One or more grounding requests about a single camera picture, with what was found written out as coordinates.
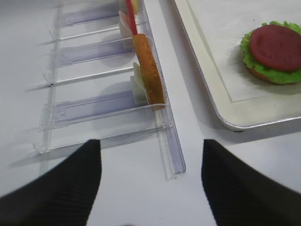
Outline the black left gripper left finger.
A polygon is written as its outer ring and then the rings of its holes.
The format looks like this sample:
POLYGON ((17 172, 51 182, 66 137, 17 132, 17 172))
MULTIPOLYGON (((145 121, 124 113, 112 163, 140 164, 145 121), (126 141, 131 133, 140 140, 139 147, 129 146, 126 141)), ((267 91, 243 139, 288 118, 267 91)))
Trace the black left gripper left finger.
POLYGON ((1 197, 2 226, 85 226, 101 183, 99 140, 89 140, 31 183, 1 197))

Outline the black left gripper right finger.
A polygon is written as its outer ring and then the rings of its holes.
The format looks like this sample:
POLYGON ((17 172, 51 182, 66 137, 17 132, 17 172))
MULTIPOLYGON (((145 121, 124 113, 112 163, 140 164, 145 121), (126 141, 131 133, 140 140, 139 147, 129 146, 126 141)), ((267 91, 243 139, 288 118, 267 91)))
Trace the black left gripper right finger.
POLYGON ((301 195, 205 139, 202 186, 219 226, 299 226, 301 195))

